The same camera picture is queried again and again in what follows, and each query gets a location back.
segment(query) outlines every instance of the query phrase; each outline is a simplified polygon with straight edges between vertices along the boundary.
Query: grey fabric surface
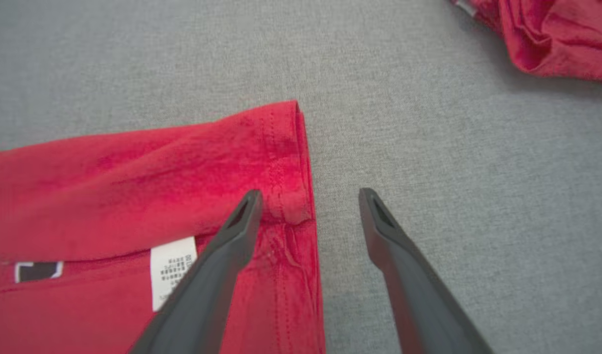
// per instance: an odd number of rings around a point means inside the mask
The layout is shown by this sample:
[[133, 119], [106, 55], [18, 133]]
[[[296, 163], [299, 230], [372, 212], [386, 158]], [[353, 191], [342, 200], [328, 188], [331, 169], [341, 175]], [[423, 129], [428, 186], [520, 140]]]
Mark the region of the grey fabric surface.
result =
[[0, 149], [298, 99], [327, 349], [399, 352], [375, 188], [498, 353], [602, 353], [602, 85], [444, 0], [0, 0]]

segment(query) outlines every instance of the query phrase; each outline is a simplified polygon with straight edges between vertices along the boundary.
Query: care label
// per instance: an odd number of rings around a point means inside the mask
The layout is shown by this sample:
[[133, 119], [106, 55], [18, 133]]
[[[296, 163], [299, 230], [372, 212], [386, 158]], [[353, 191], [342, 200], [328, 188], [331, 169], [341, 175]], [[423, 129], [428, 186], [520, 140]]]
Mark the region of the care label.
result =
[[153, 311], [161, 309], [182, 276], [196, 261], [196, 257], [194, 237], [175, 240], [150, 249]]

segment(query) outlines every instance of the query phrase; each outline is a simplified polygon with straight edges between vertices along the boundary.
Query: red cloth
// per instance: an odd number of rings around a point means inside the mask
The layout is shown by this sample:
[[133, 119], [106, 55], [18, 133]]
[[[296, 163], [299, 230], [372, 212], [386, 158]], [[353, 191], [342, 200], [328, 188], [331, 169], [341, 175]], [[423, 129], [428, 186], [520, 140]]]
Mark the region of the red cloth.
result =
[[[215, 123], [0, 152], [0, 353], [118, 354], [153, 316], [150, 248], [198, 252], [248, 190], [265, 207], [221, 352], [324, 353], [316, 222], [294, 101]], [[14, 262], [64, 261], [15, 284]]]
[[466, 0], [520, 70], [602, 81], [602, 0]]

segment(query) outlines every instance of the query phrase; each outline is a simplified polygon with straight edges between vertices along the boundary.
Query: crumpled red shirt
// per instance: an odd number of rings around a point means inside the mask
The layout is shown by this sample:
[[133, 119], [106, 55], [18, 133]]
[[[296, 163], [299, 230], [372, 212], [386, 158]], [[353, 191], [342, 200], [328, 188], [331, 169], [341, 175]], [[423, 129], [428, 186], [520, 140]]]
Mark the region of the crumpled red shirt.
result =
[[452, 0], [506, 42], [520, 70], [602, 81], [602, 0]]
[[[221, 353], [324, 353], [310, 160], [294, 101], [214, 123], [0, 152], [0, 353], [121, 354], [153, 317], [150, 248], [198, 252], [264, 195]], [[15, 283], [16, 262], [64, 261]]]

